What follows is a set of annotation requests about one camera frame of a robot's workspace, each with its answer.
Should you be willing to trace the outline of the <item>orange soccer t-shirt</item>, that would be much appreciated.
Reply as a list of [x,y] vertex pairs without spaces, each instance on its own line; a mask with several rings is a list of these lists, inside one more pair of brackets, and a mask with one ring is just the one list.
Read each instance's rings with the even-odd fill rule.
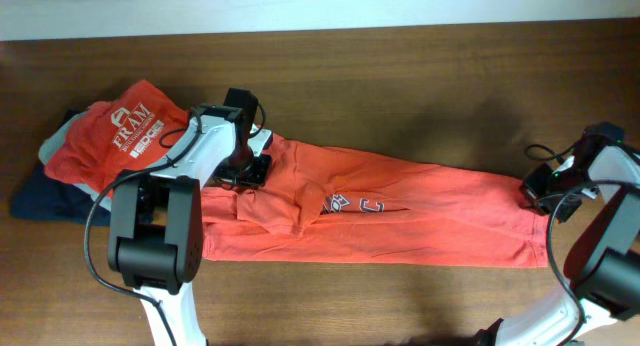
[[275,137],[258,189],[202,192],[205,258],[540,268],[517,179]]

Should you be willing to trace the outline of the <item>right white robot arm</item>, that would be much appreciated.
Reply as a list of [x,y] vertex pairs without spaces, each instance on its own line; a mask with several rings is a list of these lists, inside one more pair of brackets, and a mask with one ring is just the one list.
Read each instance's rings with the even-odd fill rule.
[[524,178],[520,191],[548,218],[546,231],[569,220],[585,199],[604,206],[557,264],[546,247],[558,287],[527,311],[498,319],[471,339],[475,346],[577,345],[580,336],[639,313],[639,152],[623,128],[585,128],[566,150],[551,152]]

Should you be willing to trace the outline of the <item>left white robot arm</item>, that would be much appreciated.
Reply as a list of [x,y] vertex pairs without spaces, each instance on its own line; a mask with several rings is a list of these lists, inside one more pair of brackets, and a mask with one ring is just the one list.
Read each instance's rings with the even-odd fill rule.
[[159,161],[124,171],[112,192],[107,261],[121,275],[119,292],[141,301],[157,345],[205,345],[193,280],[204,245],[201,190],[265,183],[272,134],[254,98],[204,104]]

